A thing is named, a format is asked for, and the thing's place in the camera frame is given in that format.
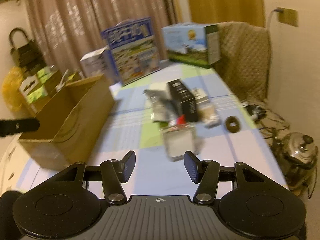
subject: wall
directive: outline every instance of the wall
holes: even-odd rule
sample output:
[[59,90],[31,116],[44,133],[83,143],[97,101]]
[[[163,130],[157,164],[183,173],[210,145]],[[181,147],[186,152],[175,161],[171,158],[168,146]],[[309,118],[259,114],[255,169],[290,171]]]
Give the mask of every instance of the wall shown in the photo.
[[320,145],[320,0],[265,0],[266,19],[276,7],[298,11],[299,27],[270,26],[273,59],[269,104],[292,124],[292,129],[314,137]]
[[[3,79],[14,66],[14,62],[10,55],[11,46],[9,44],[8,35],[15,27],[22,27],[31,36],[31,29],[27,20],[27,11],[25,1],[21,1],[20,5],[16,1],[9,1],[0,4],[0,86]],[[25,44],[25,40],[20,33],[16,33],[14,41],[18,47]],[[6,107],[2,94],[0,95],[0,119],[14,118],[13,114]],[[12,137],[0,138],[0,158],[2,157]]]
[[191,13],[188,0],[173,0],[178,22],[191,22]]

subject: round pad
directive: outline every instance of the round pad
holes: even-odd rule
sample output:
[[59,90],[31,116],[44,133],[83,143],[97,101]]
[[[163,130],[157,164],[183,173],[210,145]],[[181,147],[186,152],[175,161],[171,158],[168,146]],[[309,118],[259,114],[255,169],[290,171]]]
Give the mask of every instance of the round pad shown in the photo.
[[71,198],[65,195],[48,195],[39,199],[36,209],[47,216],[58,216],[68,212],[73,206]]
[[272,217],[283,210],[283,203],[272,196],[258,195],[248,199],[247,208],[258,216]]
[[235,116],[229,116],[225,122],[226,128],[231,133],[236,133],[240,131],[239,120]]
[[17,226],[36,238],[66,238],[91,226],[100,215],[99,199],[73,182],[34,188],[13,205]]
[[232,230],[256,238],[283,238],[300,230],[306,211],[303,202],[282,187],[247,182],[221,199],[218,212]]

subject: checkered tablecloth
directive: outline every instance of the checkered tablecloth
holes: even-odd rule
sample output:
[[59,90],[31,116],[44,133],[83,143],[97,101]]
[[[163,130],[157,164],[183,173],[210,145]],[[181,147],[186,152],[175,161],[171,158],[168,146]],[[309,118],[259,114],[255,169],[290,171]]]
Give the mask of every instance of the checkered tablecloth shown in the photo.
[[[101,130],[87,165],[100,165],[108,159],[121,159],[129,150],[136,153],[136,166],[123,188],[129,197],[137,195],[190,195],[198,185],[191,182],[183,160],[172,162],[166,155],[158,123],[151,121],[152,109],[143,95],[147,88],[158,88],[165,82],[182,79],[189,89],[201,88],[210,97],[223,124],[236,116],[241,125],[238,133],[229,133],[224,125],[208,129],[196,124],[198,158],[211,159],[221,166],[233,167],[244,162],[277,183],[286,186],[282,173],[261,137],[259,130],[240,106],[235,95],[212,69],[175,63],[115,92],[116,105]],[[16,188],[29,190],[54,175],[29,159]],[[90,182],[89,190],[103,198],[101,182]],[[217,198],[231,190],[230,182],[220,182]]]

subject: wall outlet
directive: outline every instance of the wall outlet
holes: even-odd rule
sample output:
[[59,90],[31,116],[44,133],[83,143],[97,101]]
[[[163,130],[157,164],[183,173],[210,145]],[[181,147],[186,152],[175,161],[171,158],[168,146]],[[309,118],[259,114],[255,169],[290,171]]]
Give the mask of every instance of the wall outlet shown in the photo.
[[278,12],[279,22],[298,27],[298,11],[281,7],[278,7],[277,9],[284,10],[283,12]]

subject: gray ridged plate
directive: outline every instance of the gray ridged plate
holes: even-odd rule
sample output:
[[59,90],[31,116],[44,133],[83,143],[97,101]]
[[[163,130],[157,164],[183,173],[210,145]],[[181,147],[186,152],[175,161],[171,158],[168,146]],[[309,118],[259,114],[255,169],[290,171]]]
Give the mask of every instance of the gray ridged plate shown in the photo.
[[[185,196],[132,196],[129,203],[109,207],[92,228],[72,240],[241,240],[210,207]],[[288,238],[298,240],[295,236]]]

